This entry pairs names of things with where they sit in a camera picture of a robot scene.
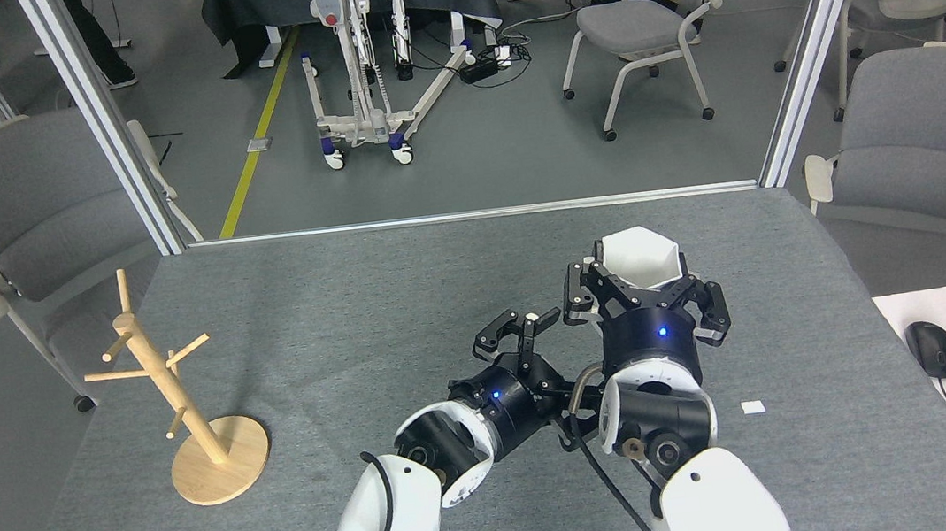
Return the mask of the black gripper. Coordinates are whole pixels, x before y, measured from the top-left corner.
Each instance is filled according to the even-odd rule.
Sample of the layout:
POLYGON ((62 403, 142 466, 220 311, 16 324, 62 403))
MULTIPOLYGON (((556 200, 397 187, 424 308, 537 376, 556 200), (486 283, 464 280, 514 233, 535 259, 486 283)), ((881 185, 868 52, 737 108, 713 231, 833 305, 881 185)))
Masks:
POLYGON ((566 409, 569 389, 566 381, 544 356, 535 351, 535 339, 561 317, 552 308, 543 315, 528 312, 522 318, 515 311, 495 317, 474 338, 472 352, 477 359, 496 360, 499 344, 507 335, 517 337, 520 369, 485 369, 473 378, 449 381, 449 398, 464 401, 488 422, 496 440, 494 459, 510 455, 536 430, 559 418, 566 409))
POLYGON ((564 323, 599 322, 604 376, 647 358, 668 358, 689 371, 699 370, 696 339, 715 348, 726 341, 732 321, 719 283, 694 274, 666 283, 666 308, 632 309, 627 288, 597 258, 571 263, 565 272, 564 323), (686 310, 690 303, 698 310, 697 322, 686 310))

